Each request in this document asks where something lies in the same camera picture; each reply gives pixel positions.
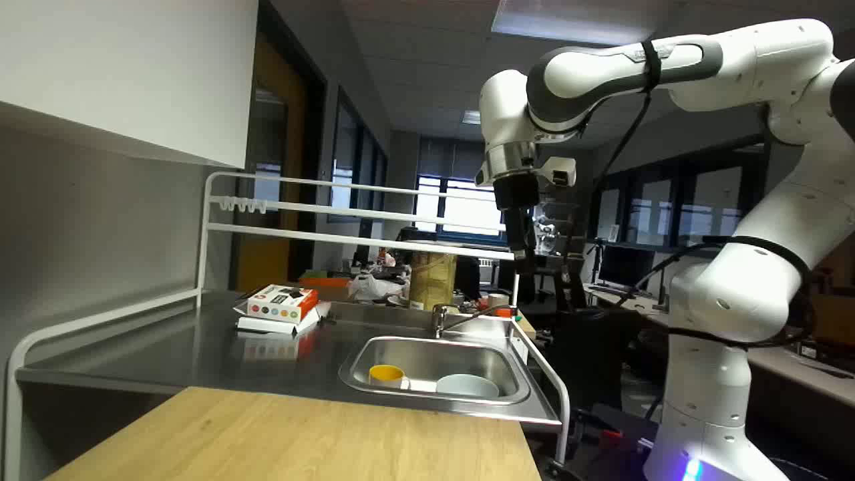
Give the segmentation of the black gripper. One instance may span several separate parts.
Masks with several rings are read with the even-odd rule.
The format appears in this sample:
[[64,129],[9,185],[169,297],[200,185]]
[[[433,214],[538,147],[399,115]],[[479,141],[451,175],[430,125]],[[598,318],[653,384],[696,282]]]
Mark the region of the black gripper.
[[532,223],[532,205],[541,202],[541,185],[538,175],[511,173],[495,182],[495,202],[505,211],[505,235],[513,250],[513,258],[521,258],[521,271],[536,270],[536,223]]

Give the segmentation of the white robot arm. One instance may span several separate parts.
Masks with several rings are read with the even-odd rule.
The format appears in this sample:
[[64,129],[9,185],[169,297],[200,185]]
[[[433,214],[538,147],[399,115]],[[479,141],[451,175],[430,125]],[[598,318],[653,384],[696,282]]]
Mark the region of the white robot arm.
[[768,108],[771,133],[801,149],[797,167],[719,239],[719,253],[672,278],[664,418],[648,481],[785,481],[747,434],[748,350],[784,334],[809,270],[855,229],[855,60],[835,56],[817,19],[716,34],[677,34],[602,51],[560,47],[482,87],[486,158],[518,265],[536,253],[532,207],[549,173],[542,143],[576,137],[612,95],[664,87],[688,112]]

